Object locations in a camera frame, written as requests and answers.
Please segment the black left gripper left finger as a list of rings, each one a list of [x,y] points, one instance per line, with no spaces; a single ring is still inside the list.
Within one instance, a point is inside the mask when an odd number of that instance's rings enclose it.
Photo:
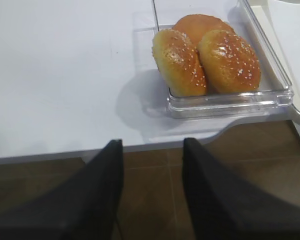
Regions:
[[[0,240],[110,240],[123,190],[123,144],[111,140],[51,191],[0,213]]]

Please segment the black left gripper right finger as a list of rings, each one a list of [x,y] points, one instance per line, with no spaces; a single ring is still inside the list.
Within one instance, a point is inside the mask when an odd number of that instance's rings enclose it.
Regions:
[[[185,138],[182,184],[197,240],[300,240],[300,207],[233,173]]]

